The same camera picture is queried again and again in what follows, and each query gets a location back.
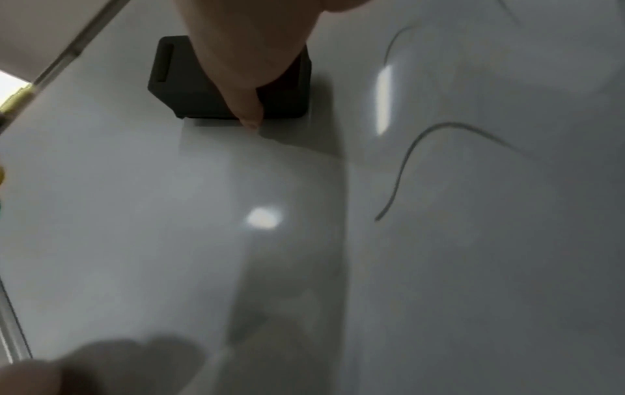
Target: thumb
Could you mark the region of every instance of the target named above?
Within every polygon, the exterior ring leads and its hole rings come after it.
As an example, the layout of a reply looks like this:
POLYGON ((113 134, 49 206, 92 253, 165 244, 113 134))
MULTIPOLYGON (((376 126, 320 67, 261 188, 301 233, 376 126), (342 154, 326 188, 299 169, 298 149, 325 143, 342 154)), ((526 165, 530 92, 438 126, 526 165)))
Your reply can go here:
POLYGON ((239 118, 243 126, 251 130, 260 127, 264 109, 256 89, 234 88, 222 84, 217 84, 217 88, 232 114, 239 118))
POLYGON ((43 361, 24 361, 0 369, 0 394, 59 395, 61 371, 43 361))

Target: white table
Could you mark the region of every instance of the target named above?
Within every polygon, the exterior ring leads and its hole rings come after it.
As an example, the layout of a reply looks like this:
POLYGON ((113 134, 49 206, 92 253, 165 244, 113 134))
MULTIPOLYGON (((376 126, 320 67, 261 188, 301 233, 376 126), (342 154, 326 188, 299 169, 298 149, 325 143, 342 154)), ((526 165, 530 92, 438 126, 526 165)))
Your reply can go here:
POLYGON ((111 393, 622 394, 620 9, 507 3, 519 23, 495 0, 324 15, 311 112, 264 139, 147 91, 184 29, 133 0, 0 137, 0 277, 34 356, 140 343, 85 352, 111 393), (539 159, 441 131, 375 223, 442 120, 539 159))

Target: black plastic case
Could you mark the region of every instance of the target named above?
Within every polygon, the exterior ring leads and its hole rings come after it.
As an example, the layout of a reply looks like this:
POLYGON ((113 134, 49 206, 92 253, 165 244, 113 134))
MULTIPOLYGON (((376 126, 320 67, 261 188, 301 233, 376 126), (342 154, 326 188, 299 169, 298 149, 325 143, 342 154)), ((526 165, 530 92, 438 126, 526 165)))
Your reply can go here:
MULTIPOLYGON (((258 88, 265 118, 299 118, 308 111, 312 63, 307 48, 274 82, 258 88)), ((148 90, 178 118, 235 119, 204 74, 187 36, 158 42, 148 90)))

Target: black box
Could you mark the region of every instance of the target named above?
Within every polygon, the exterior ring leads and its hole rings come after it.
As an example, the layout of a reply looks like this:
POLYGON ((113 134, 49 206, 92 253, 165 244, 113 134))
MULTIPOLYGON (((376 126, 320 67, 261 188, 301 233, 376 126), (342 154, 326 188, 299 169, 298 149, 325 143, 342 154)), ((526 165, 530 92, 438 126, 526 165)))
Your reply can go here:
MULTIPOLYGON (((307 48, 274 82, 258 88, 265 119, 299 118, 308 111, 312 63, 307 48)), ((178 118, 236 119, 197 60, 187 36, 158 42, 148 90, 178 118)))

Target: hand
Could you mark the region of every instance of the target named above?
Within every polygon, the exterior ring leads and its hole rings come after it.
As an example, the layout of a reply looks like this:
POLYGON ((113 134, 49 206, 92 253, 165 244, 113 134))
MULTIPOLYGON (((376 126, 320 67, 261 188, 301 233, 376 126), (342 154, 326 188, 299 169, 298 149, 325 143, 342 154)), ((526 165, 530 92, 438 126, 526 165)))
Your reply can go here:
POLYGON ((200 65, 232 113, 258 129, 256 88, 276 80, 299 55, 319 15, 367 0, 174 0, 200 65))
POLYGON ((0 369, 0 394, 59 395, 61 371, 42 361, 24 361, 0 369))

